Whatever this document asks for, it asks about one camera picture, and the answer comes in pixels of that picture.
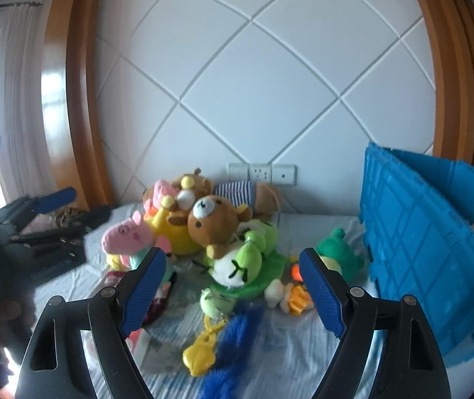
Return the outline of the small cream plush figure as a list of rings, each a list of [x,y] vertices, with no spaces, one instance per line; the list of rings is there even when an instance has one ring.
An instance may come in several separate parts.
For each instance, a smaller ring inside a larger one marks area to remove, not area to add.
[[[291,284],[284,284],[280,279],[274,279],[264,291],[266,304],[269,308],[279,306],[282,311],[287,313],[288,298],[292,289]]]

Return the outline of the small pink pig plush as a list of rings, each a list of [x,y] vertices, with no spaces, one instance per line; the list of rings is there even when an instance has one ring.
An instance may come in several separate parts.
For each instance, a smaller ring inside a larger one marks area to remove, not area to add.
[[[157,180],[151,188],[148,188],[142,197],[145,213],[155,215],[161,209],[161,201],[165,196],[175,197],[177,190],[164,179]]]

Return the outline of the orange yellow fabric piece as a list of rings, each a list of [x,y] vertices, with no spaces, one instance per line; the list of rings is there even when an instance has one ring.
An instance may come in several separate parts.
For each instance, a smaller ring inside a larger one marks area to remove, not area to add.
[[[314,302],[304,286],[290,283],[285,286],[279,307],[285,314],[300,316],[306,311],[313,310]]]

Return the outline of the yellow plush body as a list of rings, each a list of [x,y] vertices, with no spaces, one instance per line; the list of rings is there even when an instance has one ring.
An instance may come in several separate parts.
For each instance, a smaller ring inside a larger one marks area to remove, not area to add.
[[[170,225],[166,221],[166,214],[163,211],[160,211],[155,217],[146,218],[143,215],[143,218],[157,236],[163,235],[168,238],[171,244],[171,255],[189,256],[200,250],[200,246],[189,236],[187,226]]]

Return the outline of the yellow duck green-hat plush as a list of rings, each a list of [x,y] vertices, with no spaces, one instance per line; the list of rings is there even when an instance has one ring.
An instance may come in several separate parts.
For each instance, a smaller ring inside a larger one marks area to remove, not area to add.
[[[367,258],[357,254],[346,240],[343,228],[335,228],[328,237],[314,247],[323,264],[336,271],[351,286],[362,284],[367,279]]]

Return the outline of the blue plastic storage crate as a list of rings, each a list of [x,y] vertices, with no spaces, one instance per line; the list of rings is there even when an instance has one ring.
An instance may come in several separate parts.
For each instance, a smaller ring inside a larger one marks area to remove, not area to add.
[[[474,358],[474,168],[374,143],[359,218],[379,296],[415,296],[446,366]]]

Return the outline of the yellow duck keychain toy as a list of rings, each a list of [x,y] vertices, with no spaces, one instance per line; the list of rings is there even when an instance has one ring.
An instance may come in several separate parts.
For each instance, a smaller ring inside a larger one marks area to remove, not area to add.
[[[227,320],[222,318],[216,323],[212,323],[212,320],[209,316],[204,316],[204,330],[182,353],[183,363],[192,377],[204,376],[216,361],[217,337]]]

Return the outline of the white wall socket strip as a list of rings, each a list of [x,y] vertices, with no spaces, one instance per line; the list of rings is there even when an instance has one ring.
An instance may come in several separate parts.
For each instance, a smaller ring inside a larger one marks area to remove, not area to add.
[[[229,163],[228,178],[230,181],[248,180],[277,187],[295,187],[297,183],[297,166]]]

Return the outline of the teal-shirt pink pig plush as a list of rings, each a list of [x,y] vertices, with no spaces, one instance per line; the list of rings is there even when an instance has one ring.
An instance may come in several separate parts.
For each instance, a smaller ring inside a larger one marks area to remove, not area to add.
[[[138,268],[152,248],[162,249],[166,255],[166,272],[156,292],[157,298],[167,298],[176,280],[171,265],[171,244],[167,237],[157,236],[139,211],[113,225],[104,233],[101,246],[108,266],[113,271],[126,272]]]

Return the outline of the small green frog keychain plush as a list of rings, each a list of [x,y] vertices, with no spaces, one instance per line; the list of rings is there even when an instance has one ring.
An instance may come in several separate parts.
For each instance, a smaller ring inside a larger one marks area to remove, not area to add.
[[[206,288],[201,292],[200,306],[208,317],[218,320],[232,314],[236,301],[223,296],[221,293]]]

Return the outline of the brown bear plush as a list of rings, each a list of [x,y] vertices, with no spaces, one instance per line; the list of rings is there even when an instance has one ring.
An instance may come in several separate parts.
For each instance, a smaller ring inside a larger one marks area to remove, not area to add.
[[[235,207],[224,197],[209,195],[198,199],[187,219],[191,239],[205,249],[210,259],[223,258],[238,226],[250,221],[253,212],[246,203]]]

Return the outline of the pink plastic bag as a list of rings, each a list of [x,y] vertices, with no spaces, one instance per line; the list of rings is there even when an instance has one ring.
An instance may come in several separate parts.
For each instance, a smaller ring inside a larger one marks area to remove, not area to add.
[[[126,339],[126,344],[132,354],[135,363],[142,366],[144,358],[148,352],[150,336],[144,329],[138,329],[132,332]]]

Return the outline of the brown deer plush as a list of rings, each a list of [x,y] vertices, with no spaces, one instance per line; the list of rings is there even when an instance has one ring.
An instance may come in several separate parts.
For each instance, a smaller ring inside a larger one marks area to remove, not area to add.
[[[145,213],[145,217],[155,217],[160,211],[166,214],[166,221],[170,225],[185,226],[189,212],[195,202],[213,192],[214,184],[210,179],[201,175],[201,169],[193,173],[184,174],[169,183],[176,188],[175,197],[165,196],[161,201],[161,209],[153,216]]]

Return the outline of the striped-shirt brown plush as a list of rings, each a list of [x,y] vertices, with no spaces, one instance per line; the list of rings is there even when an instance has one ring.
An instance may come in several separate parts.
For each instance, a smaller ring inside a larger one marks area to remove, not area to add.
[[[217,184],[213,194],[227,198],[234,206],[247,204],[253,217],[261,220],[270,220],[282,210],[279,190],[267,183],[242,180]]]

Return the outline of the blue furry fabric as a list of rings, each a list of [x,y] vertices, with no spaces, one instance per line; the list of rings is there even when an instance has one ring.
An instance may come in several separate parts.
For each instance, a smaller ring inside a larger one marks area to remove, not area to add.
[[[204,376],[200,398],[237,398],[258,327],[266,306],[258,303],[237,304],[223,336],[218,342],[214,366]]]

